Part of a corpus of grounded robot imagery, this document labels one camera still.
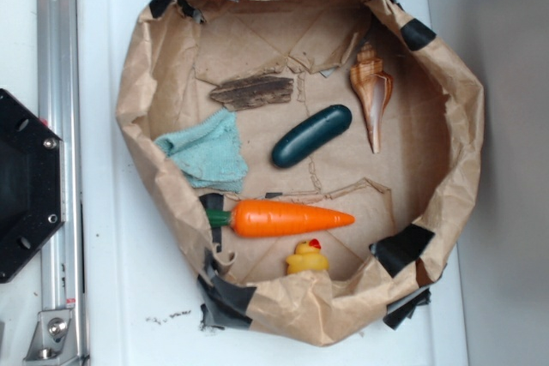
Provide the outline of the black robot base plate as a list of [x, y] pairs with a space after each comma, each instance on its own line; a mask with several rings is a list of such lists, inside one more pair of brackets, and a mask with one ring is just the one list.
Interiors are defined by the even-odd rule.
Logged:
[[62, 140], [1, 91], [1, 282], [10, 282], [63, 223]]

